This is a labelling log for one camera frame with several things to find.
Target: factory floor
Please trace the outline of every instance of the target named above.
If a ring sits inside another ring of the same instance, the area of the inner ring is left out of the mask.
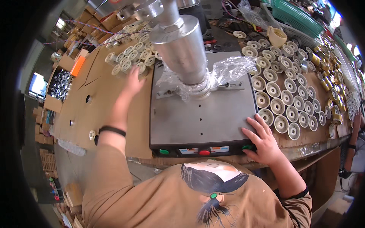
[[[95,157],[96,151],[89,150],[86,152],[86,155],[77,156],[56,144],[54,147],[54,153],[56,158],[59,182],[61,183],[62,187],[66,186],[66,184],[68,183],[78,182],[80,184],[82,192],[84,192],[85,181],[89,171],[92,168],[92,161]],[[133,162],[127,163],[129,171],[132,173],[133,176],[134,185],[137,185],[157,175],[153,168]],[[352,186],[355,182],[356,177],[353,177],[354,175],[356,174],[352,174],[347,179],[342,179],[342,187],[345,190],[350,189],[350,186]],[[329,199],[328,205],[331,205],[338,198],[342,199],[343,196],[347,193],[349,192],[341,191],[340,178],[337,177],[335,191],[332,197]],[[312,216],[312,226],[314,226],[320,220],[321,216],[322,213],[317,213],[317,215]]]

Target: workbench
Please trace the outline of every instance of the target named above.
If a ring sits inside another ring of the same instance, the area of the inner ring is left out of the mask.
[[[93,140],[89,139],[89,131],[98,132],[108,117],[115,100],[122,91],[126,78],[116,78],[111,75],[112,65],[105,63],[104,59],[110,52],[117,55],[129,46],[135,45],[136,41],[122,44],[111,50],[101,46],[92,51],[86,58],[78,76],[72,81],[72,86],[63,102],[60,113],[55,115],[53,132],[56,138],[62,139],[86,150],[95,150]],[[278,74],[277,84],[280,89],[284,87],[284,73]],[[313,86],[317,93],[317,99],[324,110],[329,99],[316,76],[316,72],[303,75],[308,85]],[[128,112],[128,133],[126,136],[126,156],[131,161],[143,164],[170,166],[180,163],[188,163],[199,158],[153,158],[149,149],[149,119],[150,119],[150,96],[153,69],[149,69],[147,81],[142,90],[133,98]],[[91,104],[86,103],[86,97],[92,96]],[[347,114],[344,114],[344,122],[337,127],[335,139],[329,140],[328,130],[330,120],[325,126],[318,124],[318,129],[312,132],[301,129],[298,140],[288,140],[286,134],[278,134],[273,131],[279,148],[290,161],[302,159],[314,155],[328,148],[338,146],[350,133],[350,123]],[[223,156],[219,159],[239,164],[250,163],[246,155]]]

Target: brown t-shirt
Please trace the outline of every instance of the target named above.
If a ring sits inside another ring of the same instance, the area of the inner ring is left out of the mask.
[[[134,186],[121,151],[98,146],[82,202],[86,227],[298,227],[275,193],[241,166],[205,159]],[[312,198],[283,204],[309,228]]]

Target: orange box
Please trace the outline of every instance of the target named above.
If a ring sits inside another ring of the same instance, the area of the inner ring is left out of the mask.
[[[72,68],[70,74],[77,77],[77,74],[79,73],[84,62],[85,62],[85,57],[79,56],[78,59],[76,60],[75,65],[73,65],[73,68]]]

